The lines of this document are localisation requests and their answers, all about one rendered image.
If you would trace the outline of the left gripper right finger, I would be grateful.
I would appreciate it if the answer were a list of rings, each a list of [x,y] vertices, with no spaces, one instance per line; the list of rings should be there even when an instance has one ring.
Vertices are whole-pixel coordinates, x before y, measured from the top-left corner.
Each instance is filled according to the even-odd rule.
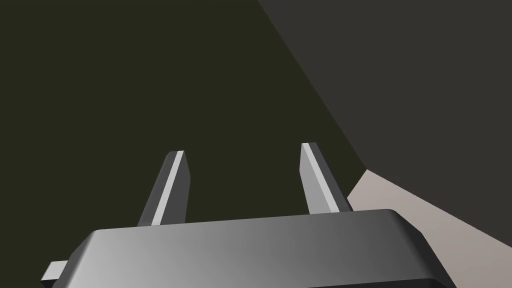
[[[353,211],[315,142],[301,144],[299,174],[309,214]]]

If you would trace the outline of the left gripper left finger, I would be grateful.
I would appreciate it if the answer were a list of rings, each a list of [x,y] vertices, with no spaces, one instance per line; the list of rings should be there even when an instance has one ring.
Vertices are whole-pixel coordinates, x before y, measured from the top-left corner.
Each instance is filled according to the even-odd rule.
[[[137,223],[138,227],[184,224],[190,191],[190,171],[184,150],[170,151]]]

